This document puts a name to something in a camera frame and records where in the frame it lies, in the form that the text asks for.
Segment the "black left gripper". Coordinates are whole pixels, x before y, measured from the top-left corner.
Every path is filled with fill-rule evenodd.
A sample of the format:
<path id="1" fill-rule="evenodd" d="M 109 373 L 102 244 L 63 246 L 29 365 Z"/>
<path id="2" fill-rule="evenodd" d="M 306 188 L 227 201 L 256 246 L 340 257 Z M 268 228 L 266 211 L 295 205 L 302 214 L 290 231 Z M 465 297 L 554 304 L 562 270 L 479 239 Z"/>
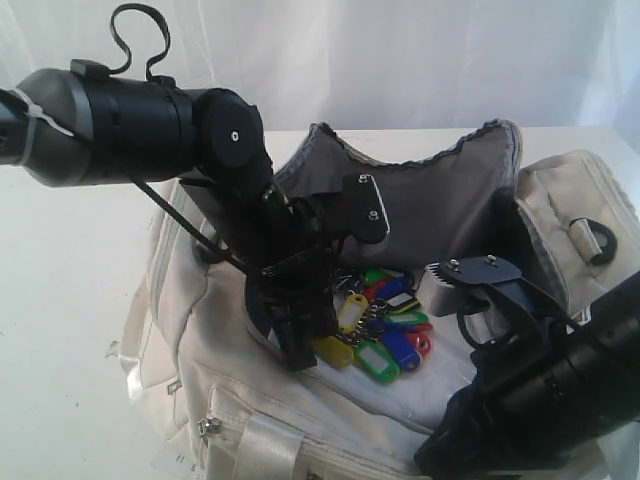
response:
<path id="1" fill-rule="evenodd" d="M 313 341 L 338 330 L 331 284 L 337 253 L 320 199 L 293 198 L 291 206 L 293 230 L 280 238 L 293 249 L 246 280 L 245 307 L 259 338 L 273 334 L 282 362 L 298 372 L 317 365 Z"/>

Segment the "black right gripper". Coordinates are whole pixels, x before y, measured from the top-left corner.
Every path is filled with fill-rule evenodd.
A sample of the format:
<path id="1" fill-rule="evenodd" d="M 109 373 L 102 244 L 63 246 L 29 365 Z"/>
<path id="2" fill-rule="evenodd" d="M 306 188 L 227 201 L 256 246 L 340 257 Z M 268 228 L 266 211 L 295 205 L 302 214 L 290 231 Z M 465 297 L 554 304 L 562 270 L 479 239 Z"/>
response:
<path id="1" fill-rule="evenodd" d="M 600 334 L 555 319 L 508 328 L 472 354 L 476 376 L 414 455 L 434 479 L 561 467 L 600 435 Z"/>

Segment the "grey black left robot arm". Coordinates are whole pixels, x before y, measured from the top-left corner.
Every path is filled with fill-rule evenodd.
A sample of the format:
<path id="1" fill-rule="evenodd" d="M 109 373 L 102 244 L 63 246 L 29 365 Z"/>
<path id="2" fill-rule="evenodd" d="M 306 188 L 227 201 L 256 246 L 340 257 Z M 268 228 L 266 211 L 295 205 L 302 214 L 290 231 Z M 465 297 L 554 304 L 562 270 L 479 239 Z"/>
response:
<path id="1" fill-rule="evenodd" d="M 314 367 L 313 341 L 337 331 L 330 276 L 348 188 L 288 193 L 258 109 L 235 92 L 119 79 L 84 61 L 41 69 L 1 94 L 1 161 L 49 187 L 130 183 L 151 194 L 177 180 L 214 233 L 177 222 L 248 277 L 291 370 Z"/>

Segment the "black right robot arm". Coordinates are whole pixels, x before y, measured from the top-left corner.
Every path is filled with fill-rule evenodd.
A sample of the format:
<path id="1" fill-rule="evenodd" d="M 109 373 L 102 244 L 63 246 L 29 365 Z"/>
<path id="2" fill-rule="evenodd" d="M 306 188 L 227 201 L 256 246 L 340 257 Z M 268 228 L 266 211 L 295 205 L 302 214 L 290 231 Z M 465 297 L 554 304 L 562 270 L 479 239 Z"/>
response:
<path id="1" fill-rule="evenodd" d="M 433 479 L 523 475 L 566 465 L 588 442 L 639 419 L 639 277 L 583 311 L 545 313 L 471 354 L 472 382 L 414 455 Z"/>

